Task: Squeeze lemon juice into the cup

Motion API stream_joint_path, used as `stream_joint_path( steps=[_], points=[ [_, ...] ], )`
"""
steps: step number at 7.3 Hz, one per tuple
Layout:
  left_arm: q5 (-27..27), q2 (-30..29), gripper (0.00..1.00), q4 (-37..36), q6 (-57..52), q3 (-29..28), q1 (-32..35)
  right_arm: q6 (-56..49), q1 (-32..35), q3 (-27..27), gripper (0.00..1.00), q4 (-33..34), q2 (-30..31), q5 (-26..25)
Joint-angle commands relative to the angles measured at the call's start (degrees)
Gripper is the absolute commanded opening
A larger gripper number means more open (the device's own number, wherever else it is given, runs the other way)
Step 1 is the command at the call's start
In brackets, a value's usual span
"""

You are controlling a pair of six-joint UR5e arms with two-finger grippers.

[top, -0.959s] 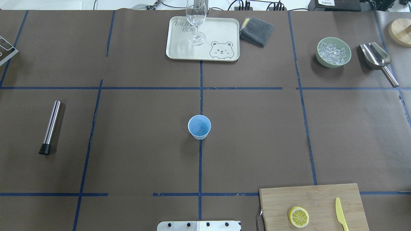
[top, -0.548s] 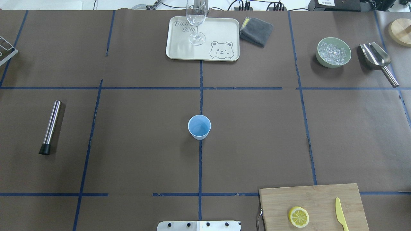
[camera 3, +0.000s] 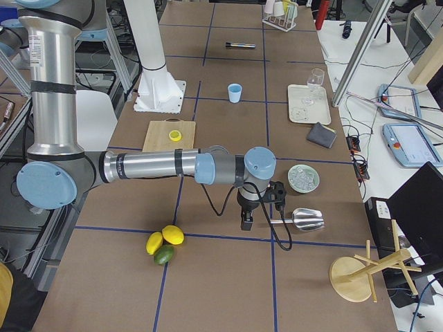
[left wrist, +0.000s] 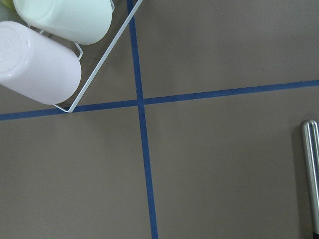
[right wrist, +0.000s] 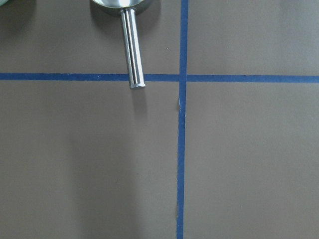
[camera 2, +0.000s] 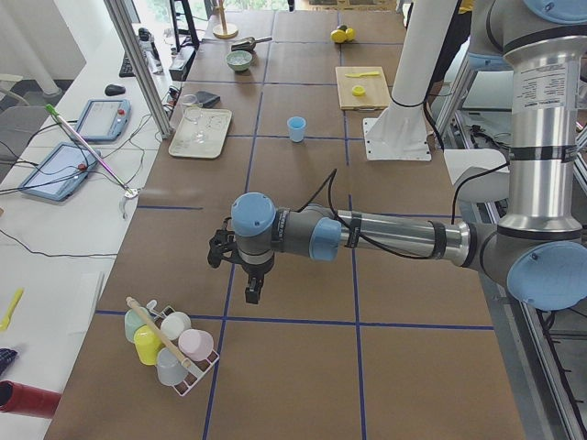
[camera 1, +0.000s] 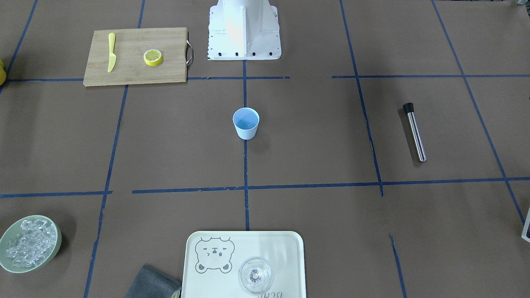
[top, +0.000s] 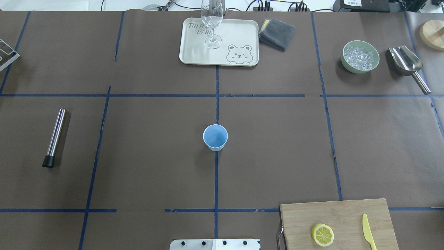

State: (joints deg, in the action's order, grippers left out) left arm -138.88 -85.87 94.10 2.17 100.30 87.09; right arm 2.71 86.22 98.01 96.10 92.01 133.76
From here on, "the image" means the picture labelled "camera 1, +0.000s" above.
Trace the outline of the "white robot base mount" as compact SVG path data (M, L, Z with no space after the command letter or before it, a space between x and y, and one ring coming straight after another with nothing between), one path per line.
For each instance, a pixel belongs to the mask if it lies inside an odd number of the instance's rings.
M219 0L209 17L209 60L281 58L278 10L268 0Z

